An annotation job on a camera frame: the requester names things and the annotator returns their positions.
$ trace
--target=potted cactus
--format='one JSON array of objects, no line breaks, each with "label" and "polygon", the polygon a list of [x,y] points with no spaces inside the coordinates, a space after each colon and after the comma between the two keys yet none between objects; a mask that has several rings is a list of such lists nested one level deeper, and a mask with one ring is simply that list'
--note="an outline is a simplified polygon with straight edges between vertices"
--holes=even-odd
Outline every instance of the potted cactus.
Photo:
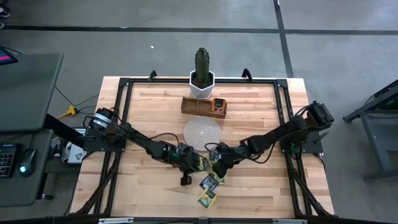
[{"label": "potted cactus", "polygon": [[195,70],[190,73],[189,85],[193,97],[207,99],[215,83],[215,74],[209,71],[209,53],[203,47],[195,54]]}]

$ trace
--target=green cactus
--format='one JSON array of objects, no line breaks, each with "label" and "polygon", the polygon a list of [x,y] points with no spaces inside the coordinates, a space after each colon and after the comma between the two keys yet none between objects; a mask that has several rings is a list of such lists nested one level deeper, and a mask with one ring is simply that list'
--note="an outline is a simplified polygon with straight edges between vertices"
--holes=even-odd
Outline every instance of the green cactus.
[{"label": "green cactus", "polygon": [[199,88],[206,88],[212,84],[212,79],[209,76],[209,63],[209,53],[205,48],[199,48],[195,54],[195,79]]}]

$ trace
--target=computer mouse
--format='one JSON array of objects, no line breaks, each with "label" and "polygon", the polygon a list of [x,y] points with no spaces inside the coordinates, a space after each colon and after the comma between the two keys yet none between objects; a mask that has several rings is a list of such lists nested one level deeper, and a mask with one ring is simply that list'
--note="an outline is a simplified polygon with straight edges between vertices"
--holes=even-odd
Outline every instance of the computer mouse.
[{"label": "computer mouse", "polygon": [[21,177],[28,177],[35,172],[36,161],[35,155],[36,149],[25,149],[21,152],[18,158],[18,173]]}]

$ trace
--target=white pot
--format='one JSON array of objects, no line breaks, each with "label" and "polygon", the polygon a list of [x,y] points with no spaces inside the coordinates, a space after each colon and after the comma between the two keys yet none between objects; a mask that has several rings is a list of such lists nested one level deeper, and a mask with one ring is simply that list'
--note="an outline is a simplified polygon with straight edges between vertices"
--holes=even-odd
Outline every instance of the white pot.
[{"label": "white pot", "polygon": [[190,76],[189,76],[189,87],[191,89],[191,94],[196,99],[207,99],[207,98],[209,98],[210,95],[211,95],[211,92],[213,92],[216,75],[214,74],[214,72],[209,71],[211,73],[211,76],[213,77],[213,84],[211,86],[209,86],[209,87],[201,89],[201,88],[196,87],[194,84],[192,84],[192,75],[193,75],[194,72],[195,71],[190,72]]}]

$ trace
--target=keyboard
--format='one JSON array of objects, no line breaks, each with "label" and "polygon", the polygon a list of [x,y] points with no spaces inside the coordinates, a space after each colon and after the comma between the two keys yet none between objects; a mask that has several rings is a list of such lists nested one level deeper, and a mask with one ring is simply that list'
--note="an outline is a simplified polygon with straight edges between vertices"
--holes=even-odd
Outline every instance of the keyboard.
[{"label": "keyboard", "polygon": [[0,146],[0,179],[12,177],[19,147],[20,144],[3,144]]}]

